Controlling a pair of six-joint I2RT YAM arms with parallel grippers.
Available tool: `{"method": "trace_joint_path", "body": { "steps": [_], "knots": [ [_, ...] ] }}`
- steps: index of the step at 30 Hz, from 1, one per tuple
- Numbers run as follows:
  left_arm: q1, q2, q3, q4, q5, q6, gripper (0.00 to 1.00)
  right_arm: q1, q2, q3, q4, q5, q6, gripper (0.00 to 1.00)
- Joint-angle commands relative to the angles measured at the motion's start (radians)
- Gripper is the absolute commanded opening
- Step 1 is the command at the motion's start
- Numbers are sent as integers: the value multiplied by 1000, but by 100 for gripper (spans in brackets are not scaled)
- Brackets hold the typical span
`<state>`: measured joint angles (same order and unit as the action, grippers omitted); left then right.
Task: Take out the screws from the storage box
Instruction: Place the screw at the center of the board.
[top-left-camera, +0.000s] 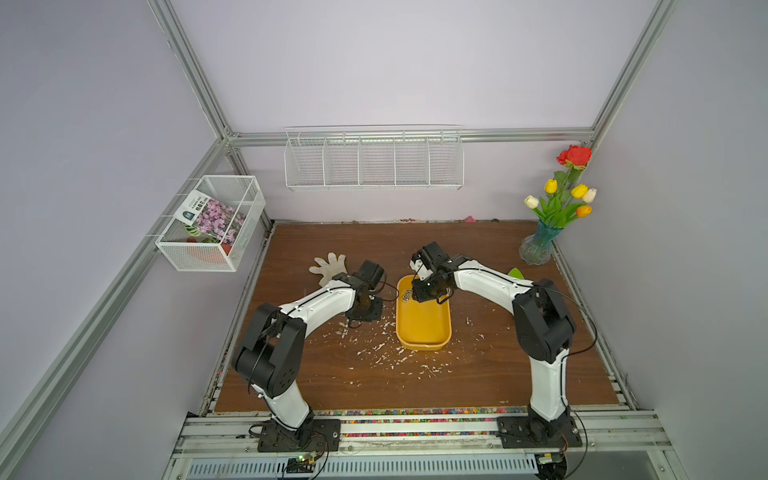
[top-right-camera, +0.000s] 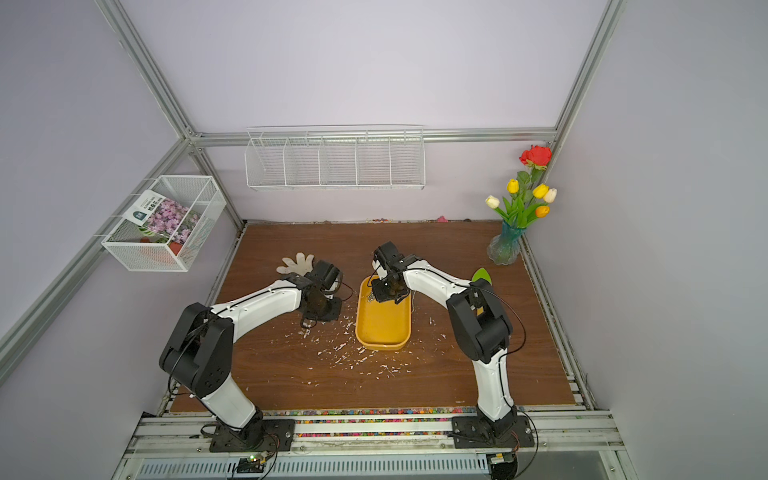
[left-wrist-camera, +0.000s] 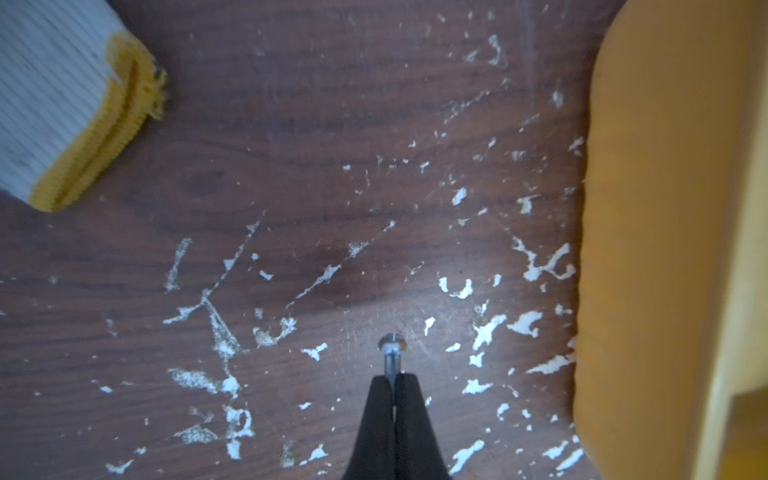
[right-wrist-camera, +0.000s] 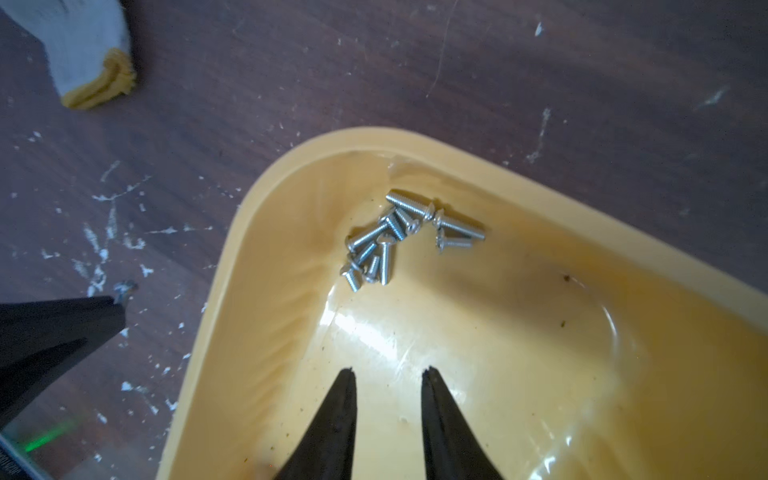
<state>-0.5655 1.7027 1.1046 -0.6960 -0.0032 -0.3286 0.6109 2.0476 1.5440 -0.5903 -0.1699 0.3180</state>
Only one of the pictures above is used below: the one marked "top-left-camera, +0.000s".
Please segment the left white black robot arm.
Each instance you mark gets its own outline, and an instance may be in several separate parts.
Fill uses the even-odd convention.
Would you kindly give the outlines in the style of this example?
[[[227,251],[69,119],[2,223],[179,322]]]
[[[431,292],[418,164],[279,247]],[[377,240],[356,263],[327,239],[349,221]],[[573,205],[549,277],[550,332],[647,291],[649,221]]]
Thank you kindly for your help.
[[[261,395],[277,425],[298,432],[313,416],[296,383],[307,337],[337,315],[358,322],[379,320],[379,284],[339,275],[299,300],[265,303],[254,312],[231,366]]]

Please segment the green yellow toy trowel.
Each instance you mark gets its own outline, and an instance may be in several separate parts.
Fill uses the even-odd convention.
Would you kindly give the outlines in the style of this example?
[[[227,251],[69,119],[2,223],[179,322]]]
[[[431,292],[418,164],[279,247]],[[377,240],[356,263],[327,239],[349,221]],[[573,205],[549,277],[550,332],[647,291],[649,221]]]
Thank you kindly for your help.
[[[521,271],[520,271],[518,268],[513,268],[513,269],[511,269],[511,270],[508,272],[508,275],[509,275],[510,277],[513,277],[513,278],[515,278],[515,279],[520,279],[520,280],[524,280],[524,279],[525,279],[524,275],[522,274],[522,272],[521,272]]]

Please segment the yellow plastic storage box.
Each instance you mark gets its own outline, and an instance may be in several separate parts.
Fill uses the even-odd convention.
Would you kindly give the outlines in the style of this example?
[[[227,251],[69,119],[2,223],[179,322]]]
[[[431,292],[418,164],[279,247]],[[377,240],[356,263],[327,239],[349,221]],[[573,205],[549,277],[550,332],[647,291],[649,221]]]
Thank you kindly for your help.
[[[402,277],[397,283],[396,335],[401,345],[416,351],[437,351],[446,346],[452,338],[450,302],[437,304],[435,301],[419,303],[413,298],[404,302],[402,296],[412,290],[411,275]]]

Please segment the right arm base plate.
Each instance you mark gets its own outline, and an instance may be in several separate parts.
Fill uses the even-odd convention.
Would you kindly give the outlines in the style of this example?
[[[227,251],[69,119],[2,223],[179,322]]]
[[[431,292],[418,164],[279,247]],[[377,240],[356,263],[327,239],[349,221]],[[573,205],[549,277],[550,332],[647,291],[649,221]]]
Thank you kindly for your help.
[[[565,450],[583,445],[580,430],[568,413],[552,421],[537,414],[502,416],[496,419],[496,423],[497,436],[505,449]]]

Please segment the white cotton work glove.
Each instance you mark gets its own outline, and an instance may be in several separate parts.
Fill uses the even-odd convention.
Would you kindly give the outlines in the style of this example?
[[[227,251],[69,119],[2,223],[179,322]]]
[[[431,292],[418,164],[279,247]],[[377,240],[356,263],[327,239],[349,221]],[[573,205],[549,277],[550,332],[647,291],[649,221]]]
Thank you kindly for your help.
[[[346,255],[336,255],[329,252],[326,258],[316,257],[315,264],[309,267],[309,272],[319,277],[318,284],[325,287],[335,276],[347,274]]]

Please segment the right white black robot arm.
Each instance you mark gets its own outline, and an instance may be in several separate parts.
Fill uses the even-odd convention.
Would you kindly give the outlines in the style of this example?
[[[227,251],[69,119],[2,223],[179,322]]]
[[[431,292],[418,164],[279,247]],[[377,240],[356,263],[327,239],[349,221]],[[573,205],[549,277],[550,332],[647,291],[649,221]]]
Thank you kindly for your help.
[[[413,258],[410,268],[416,276],[413,298],[419,302],[437,301],[461,290],[509,311],[518,343],[530,360],[531,415],[554,422],[566,414],[566,365],[576,326],[551,281],[516,279],[461,256],[441,265]]]

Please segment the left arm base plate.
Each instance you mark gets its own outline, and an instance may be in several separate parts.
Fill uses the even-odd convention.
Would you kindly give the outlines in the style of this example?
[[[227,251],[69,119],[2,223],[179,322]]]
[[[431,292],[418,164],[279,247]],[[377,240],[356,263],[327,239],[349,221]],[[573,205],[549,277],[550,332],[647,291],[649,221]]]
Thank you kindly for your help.
[[[341,421],[310,416],[296,430],[270,419],[260,424],[257,450],[260,453],[336,452],[341,440]]]

